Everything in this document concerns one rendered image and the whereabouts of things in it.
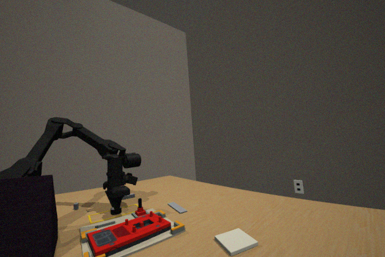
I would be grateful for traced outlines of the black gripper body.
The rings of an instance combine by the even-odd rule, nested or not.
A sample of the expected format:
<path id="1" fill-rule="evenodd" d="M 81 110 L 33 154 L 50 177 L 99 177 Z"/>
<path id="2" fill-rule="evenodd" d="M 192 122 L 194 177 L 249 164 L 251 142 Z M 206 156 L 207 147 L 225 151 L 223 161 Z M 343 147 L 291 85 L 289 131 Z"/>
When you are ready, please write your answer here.
<path id="1" fill-rule="evenodd" d="M 124 184 L 122 185 L 123 169 L 117 171 L 107 170 L 106 175 L 108 181 L 103 184 L 103 189 L 105 190 L 107 188 L 112 198 L 130 195 L 130 189 Z"/>

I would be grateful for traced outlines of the cream flat slab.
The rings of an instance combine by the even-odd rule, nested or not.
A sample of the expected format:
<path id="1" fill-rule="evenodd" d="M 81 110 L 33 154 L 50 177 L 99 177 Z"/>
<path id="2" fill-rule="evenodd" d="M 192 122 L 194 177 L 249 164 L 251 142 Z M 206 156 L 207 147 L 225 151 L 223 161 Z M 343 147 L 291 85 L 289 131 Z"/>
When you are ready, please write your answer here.
<path id="1" fill-rule="evenodd" d="M 154 214 L 156 214 L 159 217 L 162 217 L 166 221 L 171 222 L 171 229 L 169 231 L 164 232 L 163 234 L 160 234 L 158 236 L 152 237 L 151 239 L 148 239 L 144 242 L 141 242 L 133 247 L 127 248 L 126 250 L 120 251 L 118 253 L 115 253 L 113 255 L 110 255 L 108 257 L 127 257 L 129 255 L 132 255 L 134 253 L 137 253 L 138 251 L 142 251 L 146 248 L 149 248 L 153 245 L 159 244 L 160 242 L 163 242 L 165 240 L 170 239 L 171 237 L 177 236 L 181 233 L 186 232 L 185 231 L 185 225 L 183 223 L 180 223 L 179 221 L 172 222 L 168 218 L 166 218 L 166 214 L 162 212 L 162 210 L 155 211 L 155 209 L 147 209 L 146 214 L 150 214 L 150 211 L 153 211 Z M 131 212 L 132 213 L 132 212 Z M 114 226 L 116 224 L 124 223 L 125 219 L 133 220 L 135 218 L 139 218 L 134 212 L 130 215 L 122 216 L 119 218 L 114 218 L 111 220 L 103 221 L 100 223 L 95 223 L 87 226 L 80 227 L 80 234 L 81 234 L 81 240 L 82 240 L 82 255 L 83 257 L 94 257 L 91 251 L 91 248 L 88 244 L 88 238 L 87 234 L 101 230 L 104 228 L 108 228 L 111 226 Z"/>

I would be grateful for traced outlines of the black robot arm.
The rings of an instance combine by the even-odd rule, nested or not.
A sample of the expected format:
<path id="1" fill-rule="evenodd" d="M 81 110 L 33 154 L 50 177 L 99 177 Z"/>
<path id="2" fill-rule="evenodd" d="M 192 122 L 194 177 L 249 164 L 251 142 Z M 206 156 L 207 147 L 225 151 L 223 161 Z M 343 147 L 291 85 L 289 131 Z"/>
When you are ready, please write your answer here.
<path id="1" fill-rule="evenodd" d="M 64 124 L 69 125 L 73 131 L 62 132 Z M 43 135 L 39 138 L 25 158 L 19 159 L 13 166 L 0 172 L 0 179 L 41 176 L 42 159 L 54 140 L 77 136 L 89 145 L 93 146 L 102 159 L 107 160 L 108 171 L 117 171 L 124 168 L 139 167 L 141 156 L 137 153 L 125 153 L 126 148 L 110 140 L 102 139 L 95 133 L 83 127 L 80 123 L 74 123 L 68 118 L 53 117 L 47 121 Z M 119 155 L 117 155 L 118 151 Z M 138 177 L 131 173 L 123 175 L 122 185 L 129 183 L 136 185 Z"/>

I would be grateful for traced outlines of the white flat square tile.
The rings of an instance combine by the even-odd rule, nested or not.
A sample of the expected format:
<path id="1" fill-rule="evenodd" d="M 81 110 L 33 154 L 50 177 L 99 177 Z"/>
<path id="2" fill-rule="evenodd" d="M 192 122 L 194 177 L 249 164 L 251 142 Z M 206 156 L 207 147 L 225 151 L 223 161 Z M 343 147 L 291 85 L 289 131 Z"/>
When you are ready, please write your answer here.
<path id="1" fill-rule="evenodd" d="M 215 236 L 215 240 L 230 256 L 235 256 L 236 254 L 258 246 L 258 241 L 239 228 L 218 234 Z"/>

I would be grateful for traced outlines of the black wheel with grey rim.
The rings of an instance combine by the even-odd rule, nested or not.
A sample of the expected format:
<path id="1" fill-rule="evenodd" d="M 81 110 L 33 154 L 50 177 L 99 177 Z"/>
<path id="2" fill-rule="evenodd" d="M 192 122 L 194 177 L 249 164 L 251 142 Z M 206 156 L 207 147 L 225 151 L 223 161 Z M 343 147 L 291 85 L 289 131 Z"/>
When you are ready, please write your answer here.
<path id="1" fill-rule="evenodd" d="M 111 208 L 110 209 L 110 212 L 111 212 L 111 215 L 116 215 L 116 214 L 120 214 L 121 213 L 121 207 L 120 207 L 120 209 L 119 209 L 119 212 L 115 212 L 115 209 L 114 208 Z"/>

